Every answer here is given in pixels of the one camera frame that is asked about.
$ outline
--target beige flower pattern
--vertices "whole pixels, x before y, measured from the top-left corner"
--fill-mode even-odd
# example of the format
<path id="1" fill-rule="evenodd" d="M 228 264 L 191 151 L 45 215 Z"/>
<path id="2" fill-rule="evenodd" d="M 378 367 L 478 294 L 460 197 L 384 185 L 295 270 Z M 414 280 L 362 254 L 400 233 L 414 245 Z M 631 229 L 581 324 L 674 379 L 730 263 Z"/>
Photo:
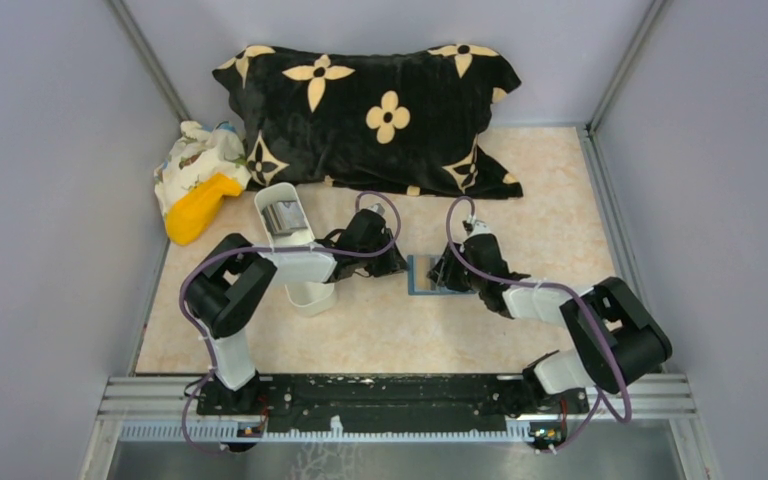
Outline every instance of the beige flower pattern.
<path id="1" fill-rule="evenodd" d="M 458 69 L 458 76 L 461 78 L 463 78 L 464 74 L 469 69 L 473 55 L 483 55 L 485 57 L 499 56 L 496 51 L 487 47 L 466 45 L 462 43 L 446 45 L 445 47 L 440 48 L 432 48 L 431 50 L 428 50 L 428 53 L 432 55 L 442 55 L 444 57 L 455 57 L 455 67 Z"/>
<path id="2" fill-rule="evenodd" d="M 378 143 L 390 143 L 401 130 L 410 123 L 410 112 L 399 106 L 399 94 L 393 90 L 381 96 L 381 106 L 374 106 L 366 112 L 366 126 L 378 130 L 375 138 Z"/>
<path id="3" fill-rule="evenodd" d="M 284 75 L 297 82 L 307 82 L 307 101 L 310 105 L 310 111 L 313 113 L 322 96 L 325 95 L 325 84 L 327 80 L 339 80 L 346 78 L 354 73 L 353 68 L 341 65 L 331 65 L 331 59 L 328 55 L 319 57 L 313 65 L 300 65 L 298 67 L 284 70 Z"/>
<path id="4" fill-rule="evenodd" d="M 493 103 L 499 103 L 506 96 L 508 96 L 508 92 L 499 87 L 493 87 Z"/>
<path id="5" fill-rule="evenodd" d="M 443 170 L 452 176 L 463 193 L 466 193 L 467 188 L 475 185 L 475 179 L 478 177 L 478 167 L 475 164 L 477 160 L 475 154 L 477 145 L 478 137 L 475 137 L 472 140 L 472 147 L 470 147 L 469 153 L 463 159 L 443 167 Z"/>
<path id="6" fill-rule="evenodd" d="M 263 132 L 258 132 L 257 142 L 246 161 L 246 168 L 251 172 L 252 179 L 263 186 L 268 186 L 272 182 L 272 177 L 287 167 L 289 167 L 288 164 L 272 155 L 266 142 L 263 141 Z"/>
<path id="7" fill-rule="evenodd" d="M 224 70 L 226 68 L 231 68 L 231 65 L 236 65 L 237 72 L 239 72 L 240 77 L 243 78 L 243 88 L 246 88 L 246 75 L 249 73 L 250 59 L 267 53 L 275 53 L 275 50 L 273 50 L 272 47 L 267 47 L 265 45 L 249 45 L 245 50 L 240 52 L 239 55 L 223 63 L 219 68 Z"/>

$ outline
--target marble pattern surface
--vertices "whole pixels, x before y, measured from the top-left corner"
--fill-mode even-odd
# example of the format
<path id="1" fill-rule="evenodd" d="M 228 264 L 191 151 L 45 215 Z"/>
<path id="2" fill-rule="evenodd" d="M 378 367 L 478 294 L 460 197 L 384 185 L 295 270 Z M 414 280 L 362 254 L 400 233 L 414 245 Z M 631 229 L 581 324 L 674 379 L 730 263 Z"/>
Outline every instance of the marble pattern surface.
<path id="1" fill-rule="evenodd" d="M 614 274 L 579 140 L 573 128 L 492 128 L 479 140 L 522 183 L 525 197 L 477 201 L 513 270 L 573 285 Z M 344 227 L 357 192 L 298 187 L 314 233 Z M 449 198 L 391 197 L 403 219 L 402 254 L 442 252 Z M 254 193 L 226 200 L 194 243 L 170 245 L 145 331 L 137 372 L 203 372 L 207 352 L 178 311 L 181 281 L 231 232 L 265 243 Z M 456 212 L 457 220 L 467 207 Z M 394 217 L 387 214 L 389 225 Z M 463 238 L 459 224 L 453 231 Z M 246 327 L 264 373 L 519 372 L 546 352 L 572 346 L 564 329 L 509 320 L 474 296 L 408 296 L 406 275 L 354 277 L 337 284 L 337 305 L 315 317 L 297 315 L 283 288 L 270 289 Z"/>

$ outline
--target yellow toy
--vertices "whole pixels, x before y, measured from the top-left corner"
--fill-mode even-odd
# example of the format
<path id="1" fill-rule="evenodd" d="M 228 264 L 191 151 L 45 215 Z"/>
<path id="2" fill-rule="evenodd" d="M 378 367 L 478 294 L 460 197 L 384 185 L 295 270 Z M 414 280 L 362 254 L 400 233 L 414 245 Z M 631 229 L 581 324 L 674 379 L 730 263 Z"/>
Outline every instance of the yellow toy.
<path id="1" fill-rule="evenodd" d="M 181 138 L 154 171 L 154 193 L 169 238 L 187 245 L 213 222 L 225 196 L 240 195 L 251 179 L 245 151 L 234 127 L 212 131 L 198 122 L 181 123 Z"/>

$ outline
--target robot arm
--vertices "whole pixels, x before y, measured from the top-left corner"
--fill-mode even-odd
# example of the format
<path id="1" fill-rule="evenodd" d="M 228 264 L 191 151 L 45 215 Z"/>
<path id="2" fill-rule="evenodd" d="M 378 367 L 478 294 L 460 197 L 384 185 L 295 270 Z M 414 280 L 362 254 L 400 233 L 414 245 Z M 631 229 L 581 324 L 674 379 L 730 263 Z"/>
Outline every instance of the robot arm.
<path id="1" fill-rule="evenodd" d="M 225 258 L 203 269 L 190 283 L 184 300 L 213 346 L 216 376 L 232 391 L 241 389 L 256 373 L 249 355 L 245 326 L 254 314 L 266 289 L 297 282 L 333 283 L 363 269 L 381 277 L 402 272 L 407 262 L 398 248 L 372 258 L 313 251 L 332 248 L 344 252 L 370 253 L 393 239 L 386 227 L 383 208 L 373 205 L 358 211 L 344 230 L 335 230 L 323 240 L 305 245 L 300 252 L 276 252 L 269 247 Z M 331 240 L 339 234 L 336 241 Z M 230 250 L 254 247 L 242 235 L 225 237 L 205 261 Z"/>
<path id="2" fill-rule="evenodd" d="M 496 277 L 520 280 L 528 277 L 508 270 L 496 236 L 483 222 L 464 222 L 469 234 L 456 245 L 477 269 Z M 599 349 L 596 334 L 583 312 L 565 292 L 549 288 L 511 286 L 482 278 L 467 270 L 449 248 L 428 274 L 450 290 L 476 291 L 487 308 L 507 318 L 532 318 L 566 327 L 575 350 L 552 352 L 523 370 L 523 381 L 535 403 L 572 388 L 596 385 L 610 393 L 619 386 Z M 590 308 L 617 360 L 626 384 L 654 371 L 672 355 L 669 339 L 625 282 L 609 277 L 596 285 L 574 289 Z M 604 322 L 619 322 L 609 330 Z"/>

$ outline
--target white cloth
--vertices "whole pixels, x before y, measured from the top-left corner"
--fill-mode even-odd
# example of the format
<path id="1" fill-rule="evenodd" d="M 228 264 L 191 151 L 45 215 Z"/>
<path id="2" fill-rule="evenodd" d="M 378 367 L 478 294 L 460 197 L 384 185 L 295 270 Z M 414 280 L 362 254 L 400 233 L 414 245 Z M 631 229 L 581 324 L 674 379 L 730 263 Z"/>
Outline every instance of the white cloth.
<path id="1" fill-rule="evenodd" d="M 209 131 L 198 122 L 181 122 L 181 138 L 154 170 L 154 193 L 163 218 L 172 205 L 217 173 L 245 189 L 251 179 L 245 162 L 243 142 L 230 123 Z"/>

